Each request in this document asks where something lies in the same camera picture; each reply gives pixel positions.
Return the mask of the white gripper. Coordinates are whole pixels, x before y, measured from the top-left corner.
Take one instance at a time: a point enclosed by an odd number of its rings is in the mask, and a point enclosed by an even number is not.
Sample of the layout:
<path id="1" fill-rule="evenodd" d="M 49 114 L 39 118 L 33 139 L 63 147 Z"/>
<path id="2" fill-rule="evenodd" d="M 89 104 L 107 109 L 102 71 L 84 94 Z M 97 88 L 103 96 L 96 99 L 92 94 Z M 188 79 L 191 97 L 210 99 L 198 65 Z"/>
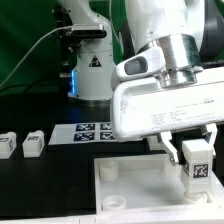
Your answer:
<path id="1" fill-rule="evenodd" d="M 224 123 L 224 67 L 206 69 L 196 77 L 195 84 L 171 89 L 162 89 L 153 77 L 120 84 L 111 101 L 115 139 L 123 142 L 158 134 L 173 166 L 179 158 L 171 132 L 201 126 L 201 134 L 213 146 L 216 124 Z"/>

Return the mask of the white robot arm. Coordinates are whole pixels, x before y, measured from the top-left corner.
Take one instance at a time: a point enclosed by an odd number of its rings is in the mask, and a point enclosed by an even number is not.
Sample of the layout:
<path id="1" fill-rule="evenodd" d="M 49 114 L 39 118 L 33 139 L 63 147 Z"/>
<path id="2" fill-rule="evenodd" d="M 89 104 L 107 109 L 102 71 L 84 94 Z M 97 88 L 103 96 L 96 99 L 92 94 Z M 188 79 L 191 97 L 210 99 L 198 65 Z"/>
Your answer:
<path id="1" fill-rule="evenodd" d="M 111 22 L 89 0 L 60 0 L 80 39 L 75 98 L 110 102 L 114 137 L 129 141 L 224 122 L 224 71 L 205 69 L 206 0 L 125 0 L 132 57 L 109 54 Z"/>

